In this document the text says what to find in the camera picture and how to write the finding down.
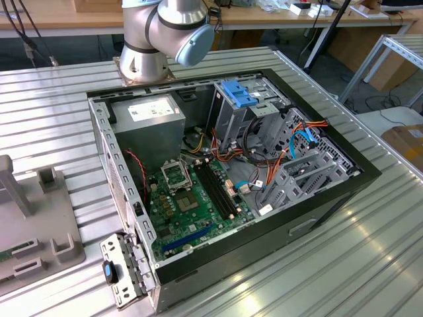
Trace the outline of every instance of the desk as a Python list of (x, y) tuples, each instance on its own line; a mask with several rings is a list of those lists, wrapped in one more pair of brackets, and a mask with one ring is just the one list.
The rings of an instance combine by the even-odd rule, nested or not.
[[(123, 34), (124, 32), (121, 13), (76, 13), (71, 0), (26, 0), (25, 3), (43, 36)], [(209, 6), (214, 5), (212, 0), (206, 0), (206, 3)], [(405, 34), (417, 18), (409, 12), (404, 12), (402, 16), (402, 18), (395, 15), (385, 19), (368, 19), (353, 12), (350, 15), (344, 15), (338, 27), (401, 25), (398, 34)], [(324, 30), (306, 66), (316, 54), (334, 18), (335, 15), (319, 18), (316, 26)], [(267, 13), (260, 7), (222, 8), (222, 19), (225, 31), (311, 28), (315, 21), (308, 15), (298, 16), (291, 11)], [(36, 36), (27, 18), (23, 18), (23, 23), (28, 29), (28, 35)], [(0, 17), (0, 38), (10, 37), (17, 37), (17, 35), (6, 17)]]
[[(169, 67), (178, 79), (271, 68), (383, 174), (313, 232), (160, 317), (421, 315), (423, 173), (280, 52), (218, 51), (192, 68), (173, 61)], [(118, 313), (101, 268), (98, 242), (121, 224), (97, 156), (85, 91), (120, 86), (116, 65), (8, 71), (0, 73), (0, 83), (0, 154), (14, 153), (18, 179), (43, 166), (63, 171), (87, 255), (80, 265), (0, 297), (0, 312), (151, 314), (148, 300)]]

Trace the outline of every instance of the small circuit board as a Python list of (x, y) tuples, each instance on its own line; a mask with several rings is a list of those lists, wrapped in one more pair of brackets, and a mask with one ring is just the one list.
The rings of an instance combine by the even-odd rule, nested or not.
[(149, 218), (157, 233), (152, 245), (157, 261), (187, 251), (254, 219), (242, 197), (230, 188), (232, 182), (219, 162), (213, 160), (186, 169), (192, 187), (173, 194), (163, 173), (147, 177), (154, 188)]
[(31, 243), (25, 242), (25, 243), (19, 244), (18, 246), (14, 246), (13, 248), (10, 248), (8, 250), (0, 251), (0, 262), (13, 258), (14, 251), (25, 248), (30, 245)]

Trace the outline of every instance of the ribbed aluminum surface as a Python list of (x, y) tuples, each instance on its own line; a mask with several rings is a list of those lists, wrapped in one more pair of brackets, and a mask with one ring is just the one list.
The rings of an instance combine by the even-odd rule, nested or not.
[(385, 38), (384, 44), (423, 69), (423, 35), (389, 35)]
[[(421, 316), (421, 173), (278, 52), (213, 52), (191, 69), (171, 62), (178, 78), (258, 68), (275, 70), (383, 175), (317, 230), (163, 316)], [(0, 315), (151, 313), (146, 300), (118, 313), (101, 269), (98, 242), (120, 230), (120, 222), (96, 156), (84, 92), (121, 85), (116, 66), (11, 71), (0, 73), (0, 83), (0, 153), (14, 159), (18, 179), (42, 166), (64, 172), (87, 253), (82, 264), (0, 298)]]

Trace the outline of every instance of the cardboard box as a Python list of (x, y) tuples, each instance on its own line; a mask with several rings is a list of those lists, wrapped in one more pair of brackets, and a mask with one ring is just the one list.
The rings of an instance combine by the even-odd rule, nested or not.
[(333, 9), (329, 7), (328, 5), (311, 5), (309, 15), (312, 14), (314, 16), (317, 16), (317, 13), (319, 13), (319, 9), (320, 9), (319, 16), (329, 17), (333, 15)]
[(423, 124), (393, 127), (382, 139), (423, 172)]
[(305, 9), (299, 8), (298, 5), (306, 5), (306, 3), (292, 3), (289, 10), (294, 12), (296, 15), (306, 15), (311, 7), (310, 3), (305, 6)]

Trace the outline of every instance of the green motherboard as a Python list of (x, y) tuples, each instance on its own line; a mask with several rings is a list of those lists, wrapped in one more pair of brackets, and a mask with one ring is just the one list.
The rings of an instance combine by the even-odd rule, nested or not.
[(215, 203), (213, 203), (208, 194), (210, 190), (216, 189), (210, 188), (210, 183), (213, 182), (202, 184), (196, 168), (197, 166), (194, 165), (187, 166), (187, 172), (192, 181), (190, 190), (182, 189), (173, 194), (167, 182), (175, 184), (185, 178), (183, 175), (181, 177), (179, 168), (172, 168), (166, 172), (167, 180), (162, 172), (147, 177), (152, 188), (149, 218), (157, 233), (157, 239), (152, 245), (157, 261), (189, 250), (193, 246), (254, 219), (254, 215), (249, 211), (242, 197), (238, 194), (231, 196), (228, 193), (231, 191), (225, 184), (228, 177), (219, 162), (211, 161), (207, 169), (213, 172), (215, 177), (213, 181), (219, 182), (220, 192), (222, 193), (222, 189), (225, 191), (227, 197), (224, 198), (230, 199), (233, 204), (231, 207), (236, 210), (228, 217), (222, 214), (221, 205), (216, 205), (220, 204), (220, 201), (214, 200)]

